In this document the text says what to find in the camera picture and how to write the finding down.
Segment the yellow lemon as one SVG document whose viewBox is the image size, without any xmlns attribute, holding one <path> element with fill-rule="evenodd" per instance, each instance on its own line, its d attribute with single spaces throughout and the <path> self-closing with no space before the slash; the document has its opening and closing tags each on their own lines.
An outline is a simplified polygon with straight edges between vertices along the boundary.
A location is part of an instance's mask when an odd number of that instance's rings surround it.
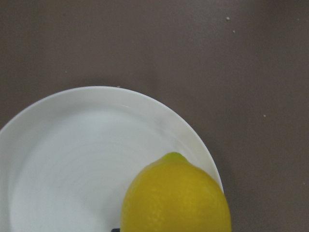
<svg viewBox="0 0 309 232">
<path fill-rule="evenodd" d="M 122 232 L 230 232 L 224 192 L 180 153 L 142 169 L 124 197 Z"/>
</svg>

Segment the white round plate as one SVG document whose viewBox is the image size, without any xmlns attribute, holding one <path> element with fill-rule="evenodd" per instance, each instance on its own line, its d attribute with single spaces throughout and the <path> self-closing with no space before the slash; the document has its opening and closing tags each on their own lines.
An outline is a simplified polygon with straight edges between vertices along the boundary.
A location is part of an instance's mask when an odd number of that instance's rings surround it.
<svg viewBox="0 0 309 232">
<path fill-rule="evenodd" d="M 179 152 L 220 183 L 203 141 L 146 95 L 81 87 L 46 97 L 0 131 L 3 232 L 109 232 L 128 185 L 146 165 Z"/>
</svg>

